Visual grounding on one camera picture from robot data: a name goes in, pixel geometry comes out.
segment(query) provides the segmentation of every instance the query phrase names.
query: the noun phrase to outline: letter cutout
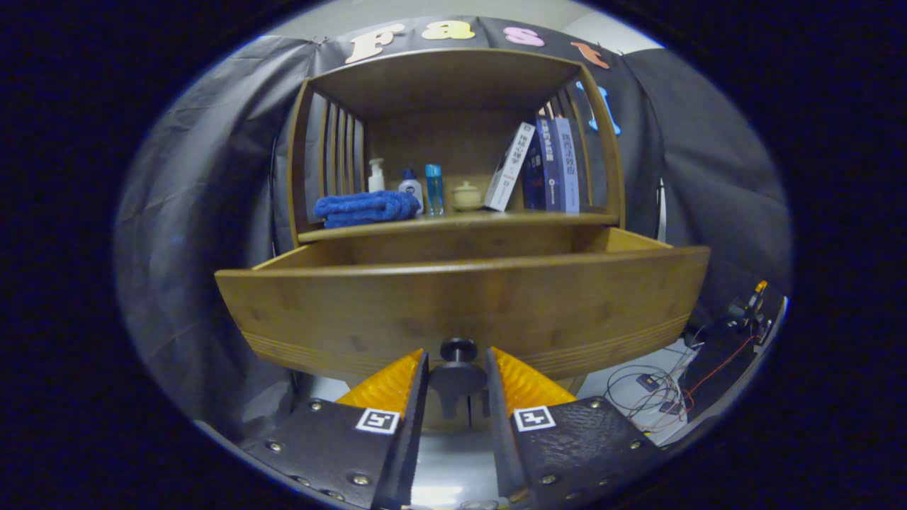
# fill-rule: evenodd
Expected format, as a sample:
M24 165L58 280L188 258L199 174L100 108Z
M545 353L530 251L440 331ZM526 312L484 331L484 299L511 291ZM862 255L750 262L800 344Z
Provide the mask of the letter cutout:
M571 43L571 46L580 48L580 53L582 53L582 56L586 57L586 60L588 60L589 62L592 62L593 64L596 64L598 67L601 67L603 69L610 69L607 63L602 62L601 59L599 59L601 54L590 48L588 44L573 42Z
M504 29L504 33L507 34L506 39L511 43L516 44L525 44L527 46L544 46L545 42L539 37L538 34L533 32L528 28L520 28L518 26L508 26Z
M394 33L403 32L405 28L406 27L402 23L397 23L354 37L353 40L350 41L353 43L353 54L349 55L349 58L346 59L346 63L352 64L353 62L359 62L370 56L380 54L384 51L384 48L379 48L377 46L379 44L382 46L391 44L391 41L394 40Z
M428 24L423 39L472 39L475 32L465 21L439 21Z

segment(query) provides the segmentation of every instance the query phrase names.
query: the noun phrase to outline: jar lid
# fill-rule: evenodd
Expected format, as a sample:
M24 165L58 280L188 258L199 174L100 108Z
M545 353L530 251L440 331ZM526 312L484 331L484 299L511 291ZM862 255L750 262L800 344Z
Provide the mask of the jar lid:
M463 181L463 184L461 186L453 188L453 190L454 191L473 191L473 190L478 190L478 188L476 188L475 186L472 186L472 184L470 184L469 181Z

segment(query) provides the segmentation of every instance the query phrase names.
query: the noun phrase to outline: white pump bottle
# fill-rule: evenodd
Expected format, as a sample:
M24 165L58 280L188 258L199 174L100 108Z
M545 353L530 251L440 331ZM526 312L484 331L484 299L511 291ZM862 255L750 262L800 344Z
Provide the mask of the white pump bottle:
M368 192L384 190L385 172L381 170L381 163L384 161L384 158L368 160L368 164L372 165L372 175L368 178Z

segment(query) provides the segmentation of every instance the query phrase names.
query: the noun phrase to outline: wooden cabinet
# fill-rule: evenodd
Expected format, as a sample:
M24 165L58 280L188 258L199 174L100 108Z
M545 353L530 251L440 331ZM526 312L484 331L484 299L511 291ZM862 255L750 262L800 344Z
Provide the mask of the wooden cabinet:
M524 211L515 192L507 212L332 230L309 217L312 197L362 191L365 169L351 162L372 157L385 158L387 189L400 168L429 162L442 166L446 190L461 178L481 189L521 120L553 103L576 115L578 99L565 91L576 81L597 90L583 64L487 48L387 56L306 80L289 154L297 248L215 275L253 350L355 384L417 348L437 357L445 339L467 337L480 352L494 345L569 387L673 342L696 303L709 250L672 248L621 228L618 147L597 94L589 101L605 164L587 164L587 174L607 183L608 199L588 198L587 212ZM306 165L315 94L329 107L315 145L320 164ZM349 140L357 131L350 126L365 140ZM347 157L355 146L365 154Z

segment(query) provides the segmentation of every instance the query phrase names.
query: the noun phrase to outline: blue bottle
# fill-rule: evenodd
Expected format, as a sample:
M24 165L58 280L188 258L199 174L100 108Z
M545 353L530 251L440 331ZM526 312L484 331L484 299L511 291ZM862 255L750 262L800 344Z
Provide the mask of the blue bottle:
M428 214L441 216L444 214L444 186L441 183L441 166L426 164L425 181L428 188Z

